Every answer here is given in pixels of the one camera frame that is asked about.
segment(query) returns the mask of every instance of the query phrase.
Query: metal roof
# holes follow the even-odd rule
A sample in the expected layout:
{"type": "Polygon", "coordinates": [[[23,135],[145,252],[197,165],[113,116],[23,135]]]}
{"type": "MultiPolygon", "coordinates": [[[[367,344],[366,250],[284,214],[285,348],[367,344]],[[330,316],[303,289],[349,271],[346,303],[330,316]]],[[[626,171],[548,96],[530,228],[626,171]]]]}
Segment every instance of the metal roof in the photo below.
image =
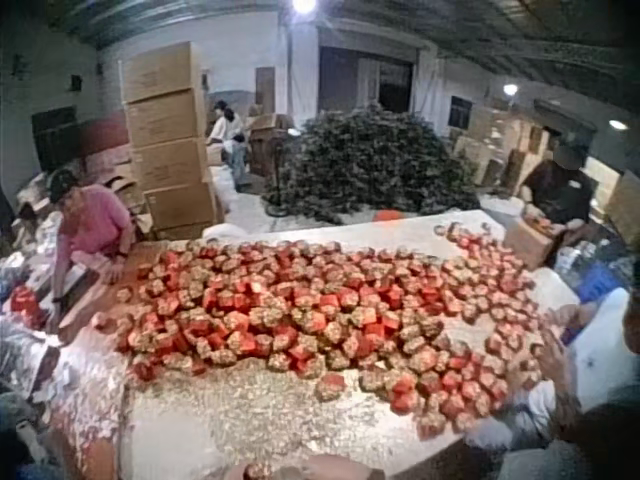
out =
{"type": "MultiPolygon", "coordinates": [[[[97,48],[177,22],[278,10],[290,0],[14,0],[97,48]]],[[[634,0],[318,0],[321,15],[431,40],[492,73],[561,86],[640,112],[634,0]]]]}

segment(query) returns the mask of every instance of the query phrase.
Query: stack of boxes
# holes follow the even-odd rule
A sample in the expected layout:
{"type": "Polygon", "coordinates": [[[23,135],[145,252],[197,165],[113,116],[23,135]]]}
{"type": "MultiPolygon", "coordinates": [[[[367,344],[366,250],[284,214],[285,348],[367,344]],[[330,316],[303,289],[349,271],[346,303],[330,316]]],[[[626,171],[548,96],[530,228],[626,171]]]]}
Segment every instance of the stack of boxes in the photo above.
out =
{"type": "Polygon", "coordinates": [[[133,175],[160,239],[199,238],[224,221],[207,182],[201,69],[189,42],[122,65],[133,175]]]}

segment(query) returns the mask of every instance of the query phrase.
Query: ceiling light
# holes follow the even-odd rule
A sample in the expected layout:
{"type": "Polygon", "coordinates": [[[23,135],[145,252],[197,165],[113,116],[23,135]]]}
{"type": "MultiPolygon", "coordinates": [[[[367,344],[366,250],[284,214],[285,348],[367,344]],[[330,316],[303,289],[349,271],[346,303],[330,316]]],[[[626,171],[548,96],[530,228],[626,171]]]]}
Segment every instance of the ceiling light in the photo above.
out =
{"type": "Polygon", "coordinates": [[[306,15],[316,9],[316,0],[293,0],[293,8],[296,12],[306,15]]]}
{"type": "Polygon", "coordinates": [[[618,120],[609,120],[609,125],[611,125],[616,130],[628,130],[629,127],[618,120]]]}
{"type": "Polygon", "coordinates": [[[513,97],[516,93],[518,93],[518,86],[514,85],[513,83],[505,85],[502,89],[504,90],[504,93],[506,93],[510,97],[513,97]]]}

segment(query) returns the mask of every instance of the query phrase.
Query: black cap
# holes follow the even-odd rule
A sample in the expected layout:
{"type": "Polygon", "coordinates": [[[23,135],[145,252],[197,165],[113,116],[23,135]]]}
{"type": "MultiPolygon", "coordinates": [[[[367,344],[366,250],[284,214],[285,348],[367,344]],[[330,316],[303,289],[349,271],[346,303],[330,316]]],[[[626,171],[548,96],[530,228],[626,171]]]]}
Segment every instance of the black cap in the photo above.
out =
{"type": "Polygon", "coordinates": [[[587,148],[561,142],[553,151],[553,160],[566,170],[580,170],[584,167],[587,155],[587,148]]]}
{"type": "Polygon", "coordinates": [[[78,186],[78,179],[69,170],[62,169],[53,172],[49,178],[49,200],[58,203],[73,187],[78,186]]]}

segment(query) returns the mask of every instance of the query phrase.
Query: hand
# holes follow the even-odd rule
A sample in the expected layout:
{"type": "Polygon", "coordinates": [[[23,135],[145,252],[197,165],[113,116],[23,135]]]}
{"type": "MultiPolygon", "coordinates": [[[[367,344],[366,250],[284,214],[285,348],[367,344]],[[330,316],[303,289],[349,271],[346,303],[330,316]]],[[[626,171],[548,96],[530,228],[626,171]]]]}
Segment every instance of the hand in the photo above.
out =
{"type": "Polygon", "coordinates": [[[104,275],[104,283],[108,283],[113,285],[122,280],[122,275],[124,273],[124,260],[120,257],[116,258],[111,262],[111,264],[107,267],[107,271],[104,275]]]}
{"type": "Polygon", "coordinates": [[[549,231],[551,232],[551,234],[554,237],[557,237],[562,232],[564,232],[566,229],[567,229],[566,226],[564,226],[564,225],[562,225],[560,223],[554,223],[553,225],[551,225],[551,228],[549,229],[549,231]]]}
{"type": "Polygon", "coordinates": [[[533,203],[527,203],[524,207],[524,216],[530,218],[544,218],[544,213],[533,203]]]}
{"type": "Polygon", "coordinates": [[[555,385],[556,391],[569,389],[569,368],[567,355],[560,340],[549,329],[542,330],[544,347],[540,354],[540,372],[555,385]]]}
{"type": "Polygon", "coordinates": [[[577,327],[579,321],[580,306],[564,305],[558,310],[552,310],[548,313],[547,318],[550,324],[563,328],[577,327]]]}
{"type": "Polygon", "coordinates": [[[302,465],[309,480],[367,480],[372,469],[338,455],[316,455],[302,465]]]}

